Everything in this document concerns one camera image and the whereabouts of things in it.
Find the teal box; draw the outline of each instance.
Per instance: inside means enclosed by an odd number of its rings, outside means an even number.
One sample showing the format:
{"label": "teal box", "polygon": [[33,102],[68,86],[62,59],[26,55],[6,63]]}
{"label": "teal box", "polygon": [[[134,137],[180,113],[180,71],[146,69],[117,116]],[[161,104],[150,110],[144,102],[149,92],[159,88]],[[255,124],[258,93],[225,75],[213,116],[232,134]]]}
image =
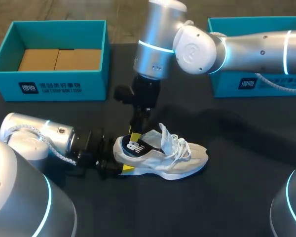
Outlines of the teal box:
{"label": "teal box", "polygon": [[[207,31],[240,36],[269,31],[296,30],[296,16],[208,18]],[[296,75],[262,74],[278,85],[296,89]],[[290,96],[265,84],[254,73],[217,72],[210,74],[215,97]],[[239,89],[241,83],[255,83],[252,89]]]}
{"label": "teal box", "polygon": [[[101,49],[102,55],[96,71],[18,72],[25,49]],[[5,101],[105,100],[109,64],[105,20],[12,22],[0,47],[0,92]]]}

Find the white sneaker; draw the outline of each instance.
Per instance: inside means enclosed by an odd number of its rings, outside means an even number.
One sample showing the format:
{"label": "white sneaker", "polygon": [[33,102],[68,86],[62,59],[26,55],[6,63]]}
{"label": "white sneaker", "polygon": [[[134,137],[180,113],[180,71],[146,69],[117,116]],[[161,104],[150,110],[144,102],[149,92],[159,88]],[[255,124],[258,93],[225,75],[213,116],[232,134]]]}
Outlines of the white sneaker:
{"label": "white sneaker", "polygon": [[206,148],[171,135],[162,123],[159,126],[162,134],[151,130],[137,142],[130,141],[130,135],[117,138],[114,157],[118,162],[134,167],[128,175],[153,173],[175,180],[203,168],[208,160]]}

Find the shoelace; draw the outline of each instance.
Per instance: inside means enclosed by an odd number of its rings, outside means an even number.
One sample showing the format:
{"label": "shoelace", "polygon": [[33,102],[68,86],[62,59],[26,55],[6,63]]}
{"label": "shoelace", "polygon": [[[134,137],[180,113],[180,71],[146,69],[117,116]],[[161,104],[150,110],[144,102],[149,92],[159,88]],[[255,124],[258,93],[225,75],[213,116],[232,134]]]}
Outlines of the shoelace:
{"label": "shoelace", "polygon": [[191,149],[188,146],[187,141],[184,138],[179,138],[177,134],[172,134],[173,141],[178,144],[176,151],[169,158],[174,157],[175,163],[177,160],[184,159],[189,160],[191,155]]}

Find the brown cardboard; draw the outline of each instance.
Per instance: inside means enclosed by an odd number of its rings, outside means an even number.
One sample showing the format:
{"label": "brown cardboard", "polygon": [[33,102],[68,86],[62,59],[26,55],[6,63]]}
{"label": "brown cardboard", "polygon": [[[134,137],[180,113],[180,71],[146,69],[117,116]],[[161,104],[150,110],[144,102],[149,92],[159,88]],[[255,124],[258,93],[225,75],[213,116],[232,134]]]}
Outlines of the brown cardboard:
{"label": "brown cardboard", "polygon": [[55,71],[74,70],[74,50],[59,50]]}
{"label": "brown cardboard", "polygon": [[55,71],[99,70],[100,49],[59,50]]}
{"label": "brown cardboard", "polygon": [[53,71],[58,49],[26,49],[19,71]]}

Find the shoe logo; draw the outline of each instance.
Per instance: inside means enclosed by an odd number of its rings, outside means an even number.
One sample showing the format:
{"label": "shoe logo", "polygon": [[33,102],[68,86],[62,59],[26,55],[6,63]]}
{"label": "shoe logo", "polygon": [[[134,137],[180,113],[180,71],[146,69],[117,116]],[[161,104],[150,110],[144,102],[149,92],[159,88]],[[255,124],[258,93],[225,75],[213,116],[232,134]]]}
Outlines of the shoe logo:
{"label": "shoe logo", "polygon": [[135,151],[136,153],[139,153],[145,148],[143,145],[139,145],[137,142],[129,142],[127,144],[127,148],[131,149],[132,151]]}

